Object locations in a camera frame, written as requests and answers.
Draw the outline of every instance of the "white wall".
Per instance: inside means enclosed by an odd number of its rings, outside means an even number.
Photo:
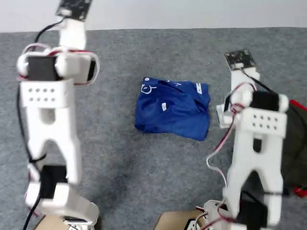
[[[37,31],[59,0],[2,0],[0,32]],[[93,0],[87,29],[307,27],[307,0]]]

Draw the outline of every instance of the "blue fabric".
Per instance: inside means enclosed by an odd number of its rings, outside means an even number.
[[[210,121],[209,101],[207,84],[144,78],[135,127],[148,133],[175,133],[204,140]]]

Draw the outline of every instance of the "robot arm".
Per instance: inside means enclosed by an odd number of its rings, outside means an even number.
[[[206,221],[224,220],[214,223],[214,230],[267,229],[276,226],[281,216],[281,160],[288,98],[282,94],[255,91],[255,83],[251,82],[249,74],[257,80],[260,76],[248,51],[226,54],[226,60],[232,72],[232,91],[228,102],[216,109],[220,127],[232,125],[236,128],[233,160],[223,201],[204,204],[204,210],[208,212]],[[231,109],[236,104],[240,105],[239,112]],[[252,171],[259,174],[265,192],[264,204],[240,200],[242,186]],[[227,209],[221,209],[222,204],[226,204]]]
[[[57,13],[65,17],[60,24],[60,46],[31,44],[17,60],[20,98],[27,117],[27,150],[30,160],[36,160],[28,163],[31,181],[25,202],[32,207],[29,217],[38,208],[45,215],[62,217],[64,223],[78,230],[94,229],[99,214],[98,207],[71,186],[82,176],[74,85],[92,84],[99,74],[98,56],[84,50],[84,20],[90,3],[62,1]],[[29,52],[37,46],[44,50]],[[65,165],[45,164],[48,140],[57,144]]]

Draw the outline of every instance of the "red fabric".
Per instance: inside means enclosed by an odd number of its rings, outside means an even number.
[[[305,196],[307,196],[307,188],[296,187],[294,189],[294,193],[300,198],[304,198]]]
[[[290,100],[290,103],[300,109],[303,109],[305,111],[307,111],[307,107],[304,107],[302,104],[300,104],[299,102],[297,102],[296,100]],[[307,189],[302,189],[301,187],[296,187],[294,189],[294,193],[300,197],[300,198],[304,198],[305,196],[307,196]]]

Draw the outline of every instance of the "cardboard base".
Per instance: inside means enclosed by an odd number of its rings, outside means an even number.
[[[69,226],[64,224],[62,219],[57,216],[45,216],[35,230],[68,230]]]
[[[201,214],[201,212],[198,210],[165,212],[158,219],[158,222],[156,223],[154,230],[184,230],[189,219],[196,219],[196,217],[199,214]],[[201,226],[204,224],[202,219],[199,221],[199,224]],[[69,226],[64,224],[61,218],[57,216],[45,216],[35,228],[35,230],[68,230],[68,229]]]
[[[201,214],[198,210],[182,211],[182,212],[165,212],[163,213],[154,230],[184,230],[189,219],[196,219]]]

